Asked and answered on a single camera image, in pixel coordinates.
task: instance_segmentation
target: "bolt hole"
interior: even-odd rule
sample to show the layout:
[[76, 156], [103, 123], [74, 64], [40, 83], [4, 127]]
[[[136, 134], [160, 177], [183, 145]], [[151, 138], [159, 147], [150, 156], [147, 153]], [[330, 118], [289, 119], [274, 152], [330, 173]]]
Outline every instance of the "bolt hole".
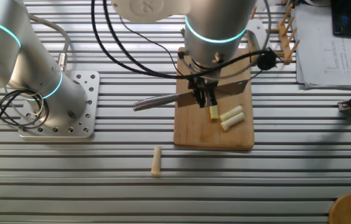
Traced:
[[66, 111], [66, 112], [67, 112], [67, 114], [68, 114], [68, 116], [69, 116], [70, 118], [76, 119], [76, 114], [75, 114], [73, 111], [68, 110], [68, 111]]

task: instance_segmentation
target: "knife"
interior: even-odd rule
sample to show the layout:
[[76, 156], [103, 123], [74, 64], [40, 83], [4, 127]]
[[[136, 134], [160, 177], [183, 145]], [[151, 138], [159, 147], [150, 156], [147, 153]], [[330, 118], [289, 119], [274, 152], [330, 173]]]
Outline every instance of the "knife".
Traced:
[[[242, 80], [234, 83], [220, 85], [215, 89], [216, 99], [227, 96], [235, 96], [243, 93], [249, 80]], [[134, 104], [134, 111], [141, 111], [177, 102], [178, 107], [190, 106], [196, 104], [194, 93], [187, 92], [182, 94], [171, 94], [165, 96], [156, 96], [146, 100], [142, 100]]]

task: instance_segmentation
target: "knife handle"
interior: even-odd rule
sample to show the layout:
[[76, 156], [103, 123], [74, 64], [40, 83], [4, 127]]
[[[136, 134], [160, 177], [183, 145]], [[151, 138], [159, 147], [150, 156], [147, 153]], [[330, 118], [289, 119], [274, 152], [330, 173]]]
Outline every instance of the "knife handle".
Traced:
[[134, 104], [134, 111], [141, 111], [176, 102], [180, 98], [179, 94], [158, 96], [142, 100]]

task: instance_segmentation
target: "glowing blue ring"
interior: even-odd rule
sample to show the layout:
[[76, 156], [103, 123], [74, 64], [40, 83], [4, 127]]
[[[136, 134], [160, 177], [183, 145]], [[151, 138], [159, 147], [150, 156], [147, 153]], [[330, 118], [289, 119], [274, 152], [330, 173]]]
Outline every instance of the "glowing blue ring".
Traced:
[[61, 72], [61, 79], [59, 80], [58, 86], [53, 90], [53, 92], [51, 92], [47, 96], [44, 96], [43, 99], [47, 99], [48, 97], [52, 96], [59, 89], [62, 83], [62, 79], [63, 79], [63, 73]]
[[200, 39], [202, 39], [202, 40], [204, 40], [204, 41], [206, 41], [206, 42], [210, 42], [210, 43], [214, 43], [214, 44], [225, 44], [225, 43], [228, 43], [228, 42], [232, 42], [232, 41], [237, 40], [238, 38], [240, 38], [240, 37], [241, 37], [243, 34], [245, 34], [245, 32], [246, 32], [246, 29], [244, 29], [244, 30], [242, 31], [242, 33], [240, 33], [240, 34], [238, 34], [238, 35], [236, 35], [236, 36], [234, 36], [234, 37], [232, 37], [232, 38], [229, 38], [229, 39], [227, 39], [227, 40], [213, 40], [213, 39], [206, 38], [206, 37], [204, 37], [204, 36], [198, 34], [196, 31], [194, 31], [193, 28], [190, 26], [187, 17], [185, 17], [185, 23], [187, 24], [189, 30], [190, 30], [195, 36], [197, 36], [198, 38], [200, 38]]
[[0, 25], [0, 29], [6, 31], [9, 35], [11, 35], [16, 40], [16, 42], [18, 42], [19, 48], [21, 47], [21, 41], [19, 41], [18, 37], [16, 37], [16, 35], [13, 32], [11, 32], [9, 29], [3, 27], [2, 25]]

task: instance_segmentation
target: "connector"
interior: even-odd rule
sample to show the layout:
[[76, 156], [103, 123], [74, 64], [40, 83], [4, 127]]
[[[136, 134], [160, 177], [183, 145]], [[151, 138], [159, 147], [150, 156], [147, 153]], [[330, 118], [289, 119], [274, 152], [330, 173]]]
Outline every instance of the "connector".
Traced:
[[68, 55], [66, 53], [59, 54], [58, 64], [62, 72], [66, 72], [66, 65], [68, 64]]

